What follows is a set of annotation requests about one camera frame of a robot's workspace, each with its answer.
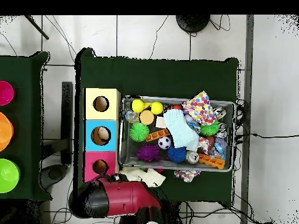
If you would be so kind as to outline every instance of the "stacked cubes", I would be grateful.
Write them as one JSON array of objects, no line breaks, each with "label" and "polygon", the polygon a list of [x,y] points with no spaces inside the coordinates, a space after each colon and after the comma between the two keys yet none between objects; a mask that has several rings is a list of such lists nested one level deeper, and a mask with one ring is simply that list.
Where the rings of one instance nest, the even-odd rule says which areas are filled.
[{"label": "stacked cubes", "polygon": [[83,182],[118,173],[117,143],[120,93],[116,89],[84,90]]}]

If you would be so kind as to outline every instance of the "green table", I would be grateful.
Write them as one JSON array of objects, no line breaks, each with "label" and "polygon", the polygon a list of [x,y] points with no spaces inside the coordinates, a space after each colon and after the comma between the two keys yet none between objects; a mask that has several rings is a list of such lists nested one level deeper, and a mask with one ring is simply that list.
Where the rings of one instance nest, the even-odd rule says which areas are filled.
[{"label": "green table", "polygon": [[[75,61],[74,188],[82,184],[83,88],[116,88],[121,96],[140,95],[191,99],[205,90],[210,99],[235,102],[237,95],[236,58],[218,61],[145,60],[123,57],[96,57],[91,48],[82,49]],[[201,172],[191,183],[164,170],[161,189],[174,201],[222,201],[231,203],[232,171]]]},{"label": "green table", "polygon": [[20,180],[0,199],[49,200],[50,194],[39,184],[41,161],[41,76],[42,66],[48,60],[47,52],[30,57],[0,56],[0,80],[9,82],[14,99],[0,111],[13,125],[13,137],[0,152],[0,158],[15,162],[20,168]]}]

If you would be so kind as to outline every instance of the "gray metal tray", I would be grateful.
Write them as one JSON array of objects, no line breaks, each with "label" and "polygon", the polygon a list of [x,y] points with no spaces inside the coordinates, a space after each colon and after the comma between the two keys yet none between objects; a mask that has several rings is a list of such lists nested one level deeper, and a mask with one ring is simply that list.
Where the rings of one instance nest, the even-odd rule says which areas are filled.
[{"label": "gray metal tray", "polygon": [[[177,98],[163,98],[163,97],[140,97],[143,102],[161,102],[167,104],[181,104],[190,99],[177,99]],[[151,142],[135,142],[129,137],[129,130],[131,128],[131,123],[129,123],[123,116],[124,109],[127,105],[130,105],[131,102],[137,98],[133,98],[132,96],[124,96],[121,101],[120,106],[120,138],[119,138],[119,164],[122,166],[134,166],[134,167],[147,167],[153,169],[182,169],[182,170],[200,170],[207,172],[228,172],[233,168],[233,155],[234,155],[234,142],[235,142],[235,120],[237,116],[236,105],[230,101],[215,101],[210,100],[211,106],[216,108],[218,106],[223,107],[226,110],[226,115],[220,120],[220,122],[224,123],[228,127],[228,135],[227,135],[227,150],[226,150],[226,159],[225,165],[222,170],[211,167],[209,165],[203,163],[190,164],[188,162],[182,163],[174,163],[171,161],[165,160],[165,156],[167,154],[167,150],[160,149],[160,161],[152,161],[152,162],[143,162],[142,160],[138,160],[136,157],[137,150],[146,145],[146,144],[155,144],[154,141]],[[160,128],[155,127],[155,121],[148,125],[149,133],[159,131]]]}]

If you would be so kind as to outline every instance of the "purple spiky ball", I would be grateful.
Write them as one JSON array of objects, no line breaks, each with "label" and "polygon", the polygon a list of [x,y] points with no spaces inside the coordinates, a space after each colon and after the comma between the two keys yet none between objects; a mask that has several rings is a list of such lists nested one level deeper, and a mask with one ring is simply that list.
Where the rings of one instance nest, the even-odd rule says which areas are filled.
[{"label": "purple spiky ball", "polygon": [[145,162],[152,160],[160,160],[159,146],[156,145],[145,145],[137,151],[137,158]]}]

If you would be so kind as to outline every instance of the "pink bowl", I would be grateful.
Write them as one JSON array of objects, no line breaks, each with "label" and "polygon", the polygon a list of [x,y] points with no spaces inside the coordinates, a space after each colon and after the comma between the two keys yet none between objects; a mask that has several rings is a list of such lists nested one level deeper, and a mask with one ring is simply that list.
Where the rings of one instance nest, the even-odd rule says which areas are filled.
[{"label": "pink bowl", "polygon": [[15,92],[8,82],[0,80],[0,106],[4,106],[12,101]]}]

